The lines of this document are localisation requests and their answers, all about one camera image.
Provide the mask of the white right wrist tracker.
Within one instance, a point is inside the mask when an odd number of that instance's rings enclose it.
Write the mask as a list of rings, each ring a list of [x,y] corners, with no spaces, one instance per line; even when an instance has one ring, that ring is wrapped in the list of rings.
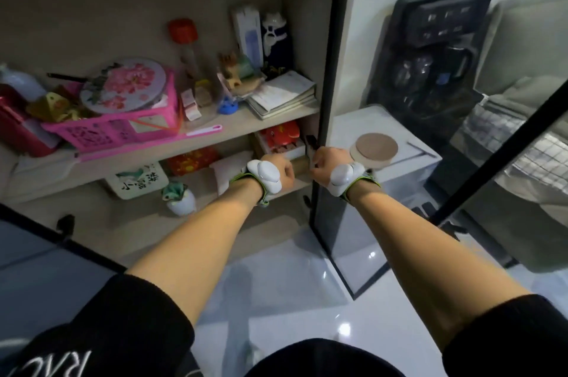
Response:
[[[330,182],[327,186],[331,195],[351,203],[348,197],[349,189],[359,181],[368,181],[380,187],[373,175],[359,162],[337,165],[330,174]]]

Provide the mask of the brown toy figurine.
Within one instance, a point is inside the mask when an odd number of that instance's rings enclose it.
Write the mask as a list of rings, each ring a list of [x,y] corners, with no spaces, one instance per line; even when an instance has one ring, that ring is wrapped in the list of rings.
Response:
[[[264,81],[264,75],[255,68],[244,54],[219,54],[220,72],[231,95],[244,98],[254,92]]]

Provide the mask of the beige wooden shelf cabinet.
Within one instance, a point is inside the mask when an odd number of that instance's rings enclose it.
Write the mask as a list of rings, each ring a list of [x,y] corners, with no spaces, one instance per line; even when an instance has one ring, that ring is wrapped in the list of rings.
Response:
[[[130,201],[112,197],[103,185],[103,175],[206,146],[228,157],[250,149],[254,132],[286,120],[299,120],[301,126],[317,133],[333,2],[0,0],[0,60],[44,81],[46,72],[78,76],[106,60],[137,55],[178,67],[180,60],[167,39],[166,24],[180,17],[196,23],[201,57],[212,72],[221,53],[237,50],[230,10],[249,5],[261,13],[281,12],[290,25],[295,70],[316,83],[317,97],[316,102],[305,102],[266,120],[246,102],[229,116],[213,115],[209,107],[186,131],[220,124],[223,130],[219,133],[80,162],[61,179],[48,179],[47,173],[36,170],[16,173],[16,153],[0,142],[0,202],[47,228],[55,228],[56,221],[70,213],[76,217],[76,243],[131,266],[183,218],[166,209],[157,192]]]

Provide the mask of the red decorated box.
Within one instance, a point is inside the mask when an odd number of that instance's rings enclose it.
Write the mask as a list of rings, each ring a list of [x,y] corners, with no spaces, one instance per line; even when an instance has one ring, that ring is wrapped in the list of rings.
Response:
[[[301,138],[301,129],[297,120],[259,130],[253,135],[262,155],[282,154],[289,160],[306,155],[306,144]]]

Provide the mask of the white box with blue print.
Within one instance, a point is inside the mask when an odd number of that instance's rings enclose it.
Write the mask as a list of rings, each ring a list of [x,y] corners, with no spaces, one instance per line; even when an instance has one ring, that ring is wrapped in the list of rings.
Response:
[[[241,53],[254,68],[261,69],[264,65],[264,51],[258,9],[249,5],[236,7],[231,10],[231,18]]]

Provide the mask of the yellow cloth item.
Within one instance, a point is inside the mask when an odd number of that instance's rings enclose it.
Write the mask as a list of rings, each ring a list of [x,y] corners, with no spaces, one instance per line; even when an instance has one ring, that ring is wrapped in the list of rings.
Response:
[[[32,118],[47,123],[79,121],[91,117],[91,112],[65,86],[57,86],[44,96],[29,102],[25,111]]]

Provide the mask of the clear bottle with red cap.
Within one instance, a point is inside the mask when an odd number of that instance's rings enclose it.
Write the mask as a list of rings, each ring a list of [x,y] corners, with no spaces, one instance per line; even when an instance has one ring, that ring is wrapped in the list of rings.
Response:
[[[180,92],[191,88],[202,113],[200,119],[190,123],[197,126],[209,122],[215,116],[214,89],[196,24],[190,18],[175,18],[167,22],[167,32],[179,50],[183,68],[183,78],[179,79],[179,82],[183,83]]]

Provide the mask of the white wrist tracker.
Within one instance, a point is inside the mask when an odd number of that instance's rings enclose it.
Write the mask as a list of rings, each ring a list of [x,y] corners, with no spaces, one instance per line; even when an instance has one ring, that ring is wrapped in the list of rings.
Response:
[[[269,204],[268,197],[279,194],[282,191],[280,171],[272,162],[267,160],[250,160],[245,167],[233,177],[229,184],[244,178],[254,178],[263,188],[263,194],[257,205],[266,207]]]
[[[380,187],[373,175],[359,162],[337,165],[330,174],[330,182],[327,186],[331,195],[351,203],[348,197],[349,189],[359,181],[368,181]]]

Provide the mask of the white left wrist tracker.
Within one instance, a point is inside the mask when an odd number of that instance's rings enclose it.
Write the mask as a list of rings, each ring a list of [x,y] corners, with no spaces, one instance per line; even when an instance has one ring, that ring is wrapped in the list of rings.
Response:
[[[282,191],[280,171],[272,162],[267,160],[250,160],[245,167],[233,177],[229,184],[244,178],[254,178],[263,188],[263,194],[257,205],[266,207],[269,204],[268,197],[279,194]]]

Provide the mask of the round floral hand fan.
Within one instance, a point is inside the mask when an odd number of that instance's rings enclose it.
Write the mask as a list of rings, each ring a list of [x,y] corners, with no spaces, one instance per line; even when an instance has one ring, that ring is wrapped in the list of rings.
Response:
[[[53,79],[79,84],[77,99],[95,115],[129,113],[159,101],[167,86],[167,69],[145,57],[111,60],[86,76],[48,73]]]

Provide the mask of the white paper envelope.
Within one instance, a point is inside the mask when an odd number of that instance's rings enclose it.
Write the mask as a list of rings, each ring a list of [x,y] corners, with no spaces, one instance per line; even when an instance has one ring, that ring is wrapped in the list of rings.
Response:
[[[230,180],[242,171],[253,155],[252,150],[245,150],[210,164],[217,183],[217,195],[220,196],[228,189]]]

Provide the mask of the white plastic bottle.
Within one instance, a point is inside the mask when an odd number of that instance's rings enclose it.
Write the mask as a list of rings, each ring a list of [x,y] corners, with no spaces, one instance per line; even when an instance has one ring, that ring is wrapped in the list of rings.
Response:
[[[48,93],[33,76],[12,70],[6,63],[0,63],[0,84],[12,87],[27,102],[40,100]]]

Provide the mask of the pink plastic basket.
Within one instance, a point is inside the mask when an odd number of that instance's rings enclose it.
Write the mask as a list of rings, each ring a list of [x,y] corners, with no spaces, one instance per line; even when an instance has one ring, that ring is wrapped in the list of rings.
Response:
[[[167,69],[164,87],[167,103],[129,113],[102,115],[77,121],[43,122],[41,126],[74,146],[80,153],[113,150],[127,144],[145,144],[178,135],[182,109],[174,86],[174,73]]]

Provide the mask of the black shirt with white print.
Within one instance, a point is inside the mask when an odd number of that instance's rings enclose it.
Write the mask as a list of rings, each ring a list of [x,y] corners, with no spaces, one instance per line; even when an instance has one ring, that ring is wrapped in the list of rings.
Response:
[[[152,283],[113,276],[69,323],[36,336],[9,377],[174,377],[194,329]],[[507,301],[475,318],[442,351],[448,377],[568,374],[568,320],[543,296]],[[245,377],[405,377],[372,353],[330,339],[288,345]]]

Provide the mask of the long pink plastic stick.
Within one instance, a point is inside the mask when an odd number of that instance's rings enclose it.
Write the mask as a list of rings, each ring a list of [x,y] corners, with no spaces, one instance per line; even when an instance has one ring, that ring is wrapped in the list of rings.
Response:
[[[78,159],[78,161],[80,163],[83,163],[83,162],[88,162],[88,161],[91,161],[91,160],[109,158],[109,157],[113,157],[113,156],[116,156],[116,155],[129,153],[129,152],[132,152],[132,151],[150,149],[150,148],[160,146],[160,145],[163,145],[163,144],[172,144],[172,143],[176,143],[176,142],[180,142],[180,141],[185,141],[185,140],[188,140],[190,138],[209,136],[209,135],[219,133],[221,131],[223,131],[223,126],[221,124],[216,124],[216,125],[210,126],[208,128],[201,128],[201,129],[197,129],[197,130],[194,130],[194,131],[191,131],[191,132],[188,132],[188,133],[178,134],[178,135],[171,137],[171,138],[157,139],[155,141],[148,141],[148,142],[138,143],[138,144],[126,144],[126,145],[123,145],[123,146],[115,148],[115,149],[81,153],[81,154],[77,154],[75,156],[75,158]]]

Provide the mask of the round cork coaster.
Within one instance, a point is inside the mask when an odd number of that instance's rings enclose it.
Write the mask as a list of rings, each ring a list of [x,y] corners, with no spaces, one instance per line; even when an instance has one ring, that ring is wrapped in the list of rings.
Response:
[[[387,167],[398,151],[398,143],[392,137],[381,133],[363,134],[349,149],[353,160],[362,164],[367,170]]]

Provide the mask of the person's right hand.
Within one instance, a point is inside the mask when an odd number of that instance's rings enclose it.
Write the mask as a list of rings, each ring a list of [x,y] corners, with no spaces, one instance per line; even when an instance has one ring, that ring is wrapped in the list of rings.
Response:
[[[328,172],[328,181],[317,181],[317,183],[320,184],[321,186],[328,187],[332,171],[338,165],[350,165],[352,162],[354,162],[354,160],[351,157],[349,151],[344,149],[339,149],[330,146],[322,146],[318,150],[327,150],[327,159],[325,162],[325,168],[327,169]]]

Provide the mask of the red bag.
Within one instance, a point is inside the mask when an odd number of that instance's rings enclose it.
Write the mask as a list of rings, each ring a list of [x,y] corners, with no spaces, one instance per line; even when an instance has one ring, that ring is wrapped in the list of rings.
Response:
[[[0,84],[0,141],[33,158],[51,155],[61,138],[46,131],[25,111],[26,106],[27,101],[13,87]]]

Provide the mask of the small white pink label box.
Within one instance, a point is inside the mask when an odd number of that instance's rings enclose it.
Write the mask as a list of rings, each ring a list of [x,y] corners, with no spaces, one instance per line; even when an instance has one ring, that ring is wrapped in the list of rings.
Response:
[[[202,117],[198,104],[195,100],[193,90],[191,88],[180,94],[180,99],[185,113],[185,117],[189,122],[196,121]]]

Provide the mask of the beige sofa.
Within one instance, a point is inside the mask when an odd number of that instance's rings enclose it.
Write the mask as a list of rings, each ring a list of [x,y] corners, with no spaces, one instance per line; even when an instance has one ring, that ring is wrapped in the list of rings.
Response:
[[[476,167],[568,80],[568,0],[501,0],[451,144]],[[533,273],[568,269],[568,108],[463,209]]]

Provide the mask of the white pot with green plant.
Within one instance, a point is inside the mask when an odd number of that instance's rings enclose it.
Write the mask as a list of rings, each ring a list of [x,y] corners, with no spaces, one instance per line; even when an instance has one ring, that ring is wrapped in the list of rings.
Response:
[[[178,181],[170,182],[162,189],[161,197],[168,209],[178,217],[196,212],[195,196],[186,184]]]

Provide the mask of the person's left hand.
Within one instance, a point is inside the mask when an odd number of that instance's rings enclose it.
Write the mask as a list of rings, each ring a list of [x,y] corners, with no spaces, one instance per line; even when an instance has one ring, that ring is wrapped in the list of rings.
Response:
[[[295,182],[295,173],[290,160],[282,154],[267,154],[261,158],[262,161],[273,164],[280,173],[281,189],[280,192],[290,190]]]

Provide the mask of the black water dispenser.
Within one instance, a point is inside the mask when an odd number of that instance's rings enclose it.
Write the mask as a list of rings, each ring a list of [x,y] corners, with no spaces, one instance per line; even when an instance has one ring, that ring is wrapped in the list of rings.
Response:
[[[492,0],[396,0],[367,85],[380,105],[410,129],[446,128],[479,58],[479,33]]]

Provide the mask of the white plaque with green print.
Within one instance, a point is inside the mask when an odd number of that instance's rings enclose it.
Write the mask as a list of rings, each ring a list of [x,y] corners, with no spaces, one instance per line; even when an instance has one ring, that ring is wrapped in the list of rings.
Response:
[[[160,163],[143,165],[142,167],[112,174],[104,178],[109,189],[122,200],[131,200],[145,194],[161,191],[170,180]]]

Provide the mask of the person's right forearm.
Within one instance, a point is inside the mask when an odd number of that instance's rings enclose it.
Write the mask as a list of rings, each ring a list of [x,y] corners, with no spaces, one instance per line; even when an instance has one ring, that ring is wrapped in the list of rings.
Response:
[[[383,250],[440,352],[487,311],[529,295],[506,271],[471,252],[366,180],[348,198]]]

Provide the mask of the orange red packet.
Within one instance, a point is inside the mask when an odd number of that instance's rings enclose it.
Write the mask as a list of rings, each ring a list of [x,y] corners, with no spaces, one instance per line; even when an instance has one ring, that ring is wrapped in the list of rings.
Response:
[[[208,146],[170,157],[166,160],[166,165],[174,176],[181,177],[207,168],[220,159],[221,155],[217,149]]]

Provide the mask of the person's left forearm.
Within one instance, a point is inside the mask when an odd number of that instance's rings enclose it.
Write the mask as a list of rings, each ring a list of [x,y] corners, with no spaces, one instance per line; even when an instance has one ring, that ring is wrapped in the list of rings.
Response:
[[[127,273],[160,288],[192,324],[197,323],[240,229],[263,192],[252,177],[236,180],[219,198],[190,215],[136,261]]]

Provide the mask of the stack of notebooks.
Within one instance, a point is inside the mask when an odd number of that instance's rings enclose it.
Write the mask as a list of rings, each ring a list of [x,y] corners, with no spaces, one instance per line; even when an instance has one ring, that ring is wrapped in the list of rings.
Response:
[[[262,120],[316,101],[316,83],[296,71],[264,82],[245,99]]]

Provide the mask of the white checked blanket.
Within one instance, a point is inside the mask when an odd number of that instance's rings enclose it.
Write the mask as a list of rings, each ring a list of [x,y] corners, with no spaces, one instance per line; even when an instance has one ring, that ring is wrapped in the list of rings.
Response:
[[[568,199],[568,124],[517,102],[485,97],[459,127],[462,151],[478,165],[501,167],[497,182],[531,201]]]

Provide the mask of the white side table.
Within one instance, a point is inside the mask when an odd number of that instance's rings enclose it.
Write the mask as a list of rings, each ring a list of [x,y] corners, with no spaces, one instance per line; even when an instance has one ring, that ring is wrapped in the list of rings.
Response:
[[[371,170],[384,192],[410,209],[428,201],[424,186],[442,157],[383,107],[373,105],[336,116],[326,144],[349,151],[367,133],[386,134],[399,145],[390,165]],[[313,230],[353,297],[387,272],[386,257],[357,210],[323,187],[318,192]]]

